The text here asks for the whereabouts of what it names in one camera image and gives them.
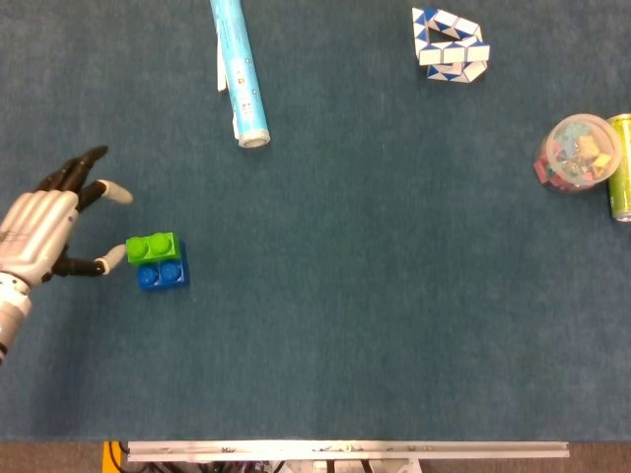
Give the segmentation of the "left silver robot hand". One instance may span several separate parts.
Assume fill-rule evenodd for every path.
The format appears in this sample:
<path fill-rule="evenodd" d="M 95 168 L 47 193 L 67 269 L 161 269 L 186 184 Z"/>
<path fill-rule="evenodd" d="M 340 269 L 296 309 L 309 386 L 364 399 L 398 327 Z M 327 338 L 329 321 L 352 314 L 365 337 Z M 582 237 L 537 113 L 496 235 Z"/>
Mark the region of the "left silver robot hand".
<path fill-rule="evenodd" d="M 105 179 L 85 183 L 108 151 L 100 145 L 68 160 L 32 191 L 21 194 L 1 224 L 1 272 L 33 288 L 54 275 L 104 276 L 118 265 L 126 246 L 114 246 L 94 260 L 67 255 L 69 238 L 79 215 L 99 199 L 122 205 L 133 201 L 124 187 Z"/>

